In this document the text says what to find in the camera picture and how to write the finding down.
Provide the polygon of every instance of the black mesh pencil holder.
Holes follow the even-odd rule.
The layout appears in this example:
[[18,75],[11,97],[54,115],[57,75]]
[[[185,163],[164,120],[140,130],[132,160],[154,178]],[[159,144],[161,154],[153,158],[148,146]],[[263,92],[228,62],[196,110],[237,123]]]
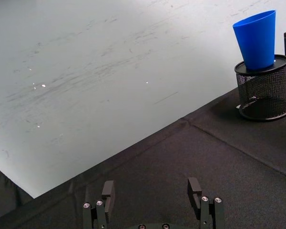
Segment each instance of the black mesh pencil holder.
[[286,56],[275,55],[272,66],[255,71],[241,62],[235,72],[243,117],[272,121],[286,115]]

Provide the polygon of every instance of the blue plastic cup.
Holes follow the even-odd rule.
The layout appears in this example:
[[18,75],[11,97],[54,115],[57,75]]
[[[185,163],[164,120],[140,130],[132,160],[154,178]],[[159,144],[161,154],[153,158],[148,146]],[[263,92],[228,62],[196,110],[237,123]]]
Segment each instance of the blue plastic cup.
[[274,63],[275,10],[243,19],[233,29],[247,69],[262,69]]

